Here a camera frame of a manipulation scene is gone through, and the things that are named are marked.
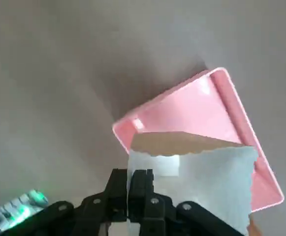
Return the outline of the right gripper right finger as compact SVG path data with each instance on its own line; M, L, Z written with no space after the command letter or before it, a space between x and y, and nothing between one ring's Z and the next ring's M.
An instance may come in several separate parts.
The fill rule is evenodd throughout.
M192 201L177 206L154 191L153 170L134 171L129 187L129 219L140 236L240 236L236 229Z

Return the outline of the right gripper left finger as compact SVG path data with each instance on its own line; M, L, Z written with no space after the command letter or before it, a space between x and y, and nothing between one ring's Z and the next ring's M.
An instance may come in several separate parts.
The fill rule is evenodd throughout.
M105 189L78 207L58 201L27 219L29 235L98 236L100 227L127 219L127 170L113 169Z

